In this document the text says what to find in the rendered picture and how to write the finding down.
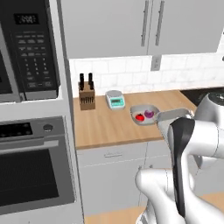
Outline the grey vegetable container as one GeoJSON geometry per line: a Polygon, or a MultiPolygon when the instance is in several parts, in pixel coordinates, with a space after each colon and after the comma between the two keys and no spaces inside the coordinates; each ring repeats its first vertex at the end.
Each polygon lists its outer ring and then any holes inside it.
{"type": "Polygon", "coordinates": [[[137,125],[140,126],[147,126],[147,125],[153,125],[156,123],[157,121],[157,114],[159,113],[159,109],[154,106],[154,105],[150,105],[150,104],[141,104],[141,105],[136,105],[136,106],[132,106],[130,108],[130,116],[133,120],[133,122],[137,125]],[[144,115],[144,111],[145,110],[149,110],[149,111],[153,111],[154,112],[154,116],[152,118],[147,118],[144,115]],[[142,114],[144,116],[144,120],[142,122],[139,122],[135,116],[137,114],[142,114]]]}

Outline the grey meat container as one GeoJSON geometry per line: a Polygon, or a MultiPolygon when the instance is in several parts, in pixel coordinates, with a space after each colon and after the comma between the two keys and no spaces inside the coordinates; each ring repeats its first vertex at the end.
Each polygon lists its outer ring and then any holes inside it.
{"type": "Polygon", "coordinates": [[[175,108],[157,114],[157,126],[159,130],[166,133],[169,125],[180,117],[193,118],[194,113],[187,108],[175,108]]]}

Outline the white and teal kitchen scale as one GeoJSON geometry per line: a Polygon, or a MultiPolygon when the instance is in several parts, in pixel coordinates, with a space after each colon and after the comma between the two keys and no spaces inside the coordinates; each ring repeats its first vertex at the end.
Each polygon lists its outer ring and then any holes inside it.
{"type": "Polygon", "coordinates": [[[106,103],[111,110],[125,108],[125,100],[123,93],[119,90],[109,90],[105,94],[106,103]]]}

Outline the wooden knife block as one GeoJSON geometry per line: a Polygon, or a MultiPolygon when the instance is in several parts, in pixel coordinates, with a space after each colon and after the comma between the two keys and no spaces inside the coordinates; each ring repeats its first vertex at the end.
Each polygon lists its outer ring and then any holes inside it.
{"type": "Polygon", "coordinates": [[[87,81],[84,82],[84,88],[79,89],[79,100],[81,110],[95,109],[95,90],[90,88],[87,81]]]}

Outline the grey drawer front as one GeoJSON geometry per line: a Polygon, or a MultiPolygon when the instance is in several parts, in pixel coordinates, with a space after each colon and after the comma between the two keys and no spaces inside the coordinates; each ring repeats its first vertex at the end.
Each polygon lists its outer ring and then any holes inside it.
{"type": "Polygon", "coordinates": [[[148,142],[146,164],[164,168],[171,166],[170,150],[164,140],[148,142]]]}
{"type": "Polygon", "coordinates": [[[104,165],[114,162],[144,158],[147,143],[129,143],[109,147],[77,150],[80,167],[104,165]]]}

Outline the grey base cupboard door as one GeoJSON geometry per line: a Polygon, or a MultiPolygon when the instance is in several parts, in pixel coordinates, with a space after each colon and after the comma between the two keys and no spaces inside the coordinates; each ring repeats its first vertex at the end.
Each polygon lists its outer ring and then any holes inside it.
{"type": "Polygon", "coordinates": [[[135,183],[141,160],[80,168],[84,215],[137,207],[140,192],[135,183]]]}

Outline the black hob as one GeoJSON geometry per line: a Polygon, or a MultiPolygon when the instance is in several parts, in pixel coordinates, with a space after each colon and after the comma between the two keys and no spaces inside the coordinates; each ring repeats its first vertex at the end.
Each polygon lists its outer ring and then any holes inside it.
{"type": "Polygon", "coordinates": [[[199,106],[206,95],[210,102],[224,106],[224,87],[181,90],[181,93],[195,106],[199,106]]]}

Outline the steel built-in oven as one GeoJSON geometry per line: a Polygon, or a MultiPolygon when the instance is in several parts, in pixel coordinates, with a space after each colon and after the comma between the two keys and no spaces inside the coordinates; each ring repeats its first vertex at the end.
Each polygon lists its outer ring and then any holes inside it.
{"type": "Polygon", "coordinates": [[[0,122],[0,145],[51,140],[59,145],[0,151],[0,215],[74,202],[63,118],[0,122]],[[52,131],[44,131],[45,124],[52,131]]]}

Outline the black and steel microwave oven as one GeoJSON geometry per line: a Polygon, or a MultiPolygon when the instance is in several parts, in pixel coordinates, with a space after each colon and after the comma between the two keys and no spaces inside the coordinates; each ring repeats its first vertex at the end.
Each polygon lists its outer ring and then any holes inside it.
{"type": "Polygon", "coordinates": [[[0,0],[0,25],[22,99],[57,98],[60,77],[49,0],[0,0]]]}

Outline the grey wall socket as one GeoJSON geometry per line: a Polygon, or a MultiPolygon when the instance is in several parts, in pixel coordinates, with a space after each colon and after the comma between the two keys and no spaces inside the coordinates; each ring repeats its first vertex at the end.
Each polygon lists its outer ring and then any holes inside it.
{"type": "Polygon", "coordinates": [[[158,71],[160,69],[160,64],[161,64],[161,55],[154,55],[151,59],[151,71],[158,71]]]}

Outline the grey wall cupboard door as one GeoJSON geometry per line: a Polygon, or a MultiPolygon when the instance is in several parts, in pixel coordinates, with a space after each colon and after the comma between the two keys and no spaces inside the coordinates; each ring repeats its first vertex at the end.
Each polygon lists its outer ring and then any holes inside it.
{"type": "Polygon", "coordinates": [[[156,46],[161,0],[151,0],[149,55],[215,53],[224,29],[224,0],[163,0],[164,13],[156,46]]]}
{"type": "Polygon", "coordinates": [[[70,59],[143,56],[147,0],[61,0],[70,59]]]}

